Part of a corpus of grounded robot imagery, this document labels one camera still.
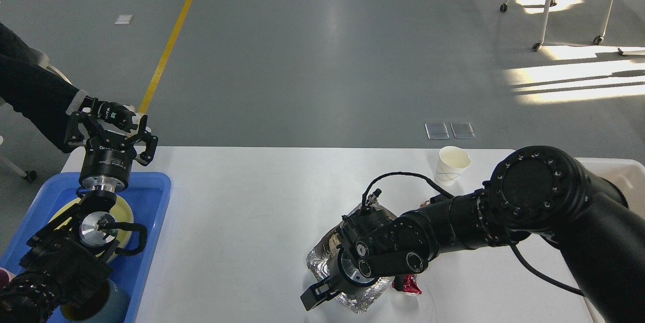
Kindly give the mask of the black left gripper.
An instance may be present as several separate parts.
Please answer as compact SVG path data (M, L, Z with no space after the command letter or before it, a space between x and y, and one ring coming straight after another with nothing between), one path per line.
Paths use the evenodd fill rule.
M79 174L79 184L85 189L104 189L120 192L127 189L134 160L142 166L154 160L158 137L147 126L148 115L139 119L136 132L128 138L128 146L112 146L115 137L108 137L99 119L83 111L72 112L64 134L65 146L85 144L85 157ZM143 152L136 153L135 145L143 143Z

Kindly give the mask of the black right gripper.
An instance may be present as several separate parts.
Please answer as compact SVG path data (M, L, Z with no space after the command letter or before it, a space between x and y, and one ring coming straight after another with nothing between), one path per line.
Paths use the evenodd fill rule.
M369 288L375 287L378 278L365 277L356 268L344 248L330 262L330 278L325 278L309 286L300 296L306 311L311 311L336 296L346 294L355 298L364 295Z

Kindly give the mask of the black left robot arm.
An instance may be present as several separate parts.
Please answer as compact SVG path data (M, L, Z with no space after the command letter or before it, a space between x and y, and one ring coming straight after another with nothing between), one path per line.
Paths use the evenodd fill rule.
M146 166L154 159L158 137L147 119L141 116L127 136L107 131L93 114L72 114L64 141L85 148L79 174L85 193L27 241L23 272L2 287L2 322L46 322L60 305L82 307L108 281L111 256L145 249L147 227L119 222L111 209L127 189L133 161Z

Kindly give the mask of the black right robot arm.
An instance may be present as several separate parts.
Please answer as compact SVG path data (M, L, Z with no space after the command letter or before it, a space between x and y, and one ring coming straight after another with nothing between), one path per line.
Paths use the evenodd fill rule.
M366 188L332 230L338 252L329 275L300 296L306 310L362 295L383 277L422 273L447 252L509 246L532 272L517 245L538 234L561 252L578 287L535 275L587 298L606 322L643 321L643 218L614 183L550 146L516 150L467 195L426 182L438 195L400 217L378 205L379 189Z

